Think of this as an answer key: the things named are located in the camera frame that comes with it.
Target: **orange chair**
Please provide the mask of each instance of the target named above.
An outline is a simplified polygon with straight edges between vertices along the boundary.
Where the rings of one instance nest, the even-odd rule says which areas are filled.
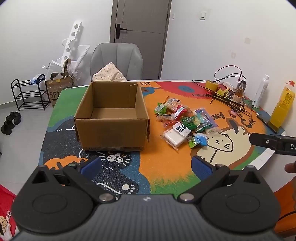
[[[281,205],[280,217],[294,211],[295,201],[292,199],[292,193],[292,181],[288,182],[285,186],[274,193]],[[286,216],[278,221],[274,231],[283,238],[296,235],[296,213]]]

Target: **wall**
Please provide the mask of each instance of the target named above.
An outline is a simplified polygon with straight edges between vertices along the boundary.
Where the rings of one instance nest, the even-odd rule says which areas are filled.
[[[13,101],[12,80],[43,73],[42,66],[62,56],[62,40],[76,20],[80,41],[91,48],[79,66],[81,85],[90,82],[89,61],[95,47],[109,42],[113,0],[6,0],[0,6],[0,104]]]
[[[207,11],[206,20],[199,20]],[[286,0],[172,0],[161,79],[213,80],[219,68],[234,64],[247,78],[246,95],[253,99],[260,80],[270,75],[262,107],[271,114],[288,80],[296,80],[296,10]],[[233,73],[230,69],[221,77]],[[284,128],[296,136],[292,120]],[[296,159],[274,155],[262,173],[275,191],[294,174],[284,164]]]

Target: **gray leather chair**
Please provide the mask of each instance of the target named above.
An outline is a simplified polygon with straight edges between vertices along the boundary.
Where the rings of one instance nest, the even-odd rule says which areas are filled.
[[[129,43],[99,44],[91,56],[91,78],[110,62],[127,80],[141,80],[143,59],[139,48]]]

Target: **hand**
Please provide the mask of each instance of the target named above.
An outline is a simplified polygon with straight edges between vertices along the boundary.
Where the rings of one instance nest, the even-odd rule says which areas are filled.
[[[296,173],[296,162],[285,165],[285,171],[288,173]],[[292,179],[292,186],[294,189],[292,198],[296,202],[296,176]]]

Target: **door handle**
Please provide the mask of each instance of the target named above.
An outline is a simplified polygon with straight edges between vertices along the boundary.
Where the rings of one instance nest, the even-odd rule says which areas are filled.
[[[115,38],[118,39],[119,35],[120,35],[120,30],[127,30],[126,28],[120,28],[120,23],[116,24],[116,34],[115,34]]]

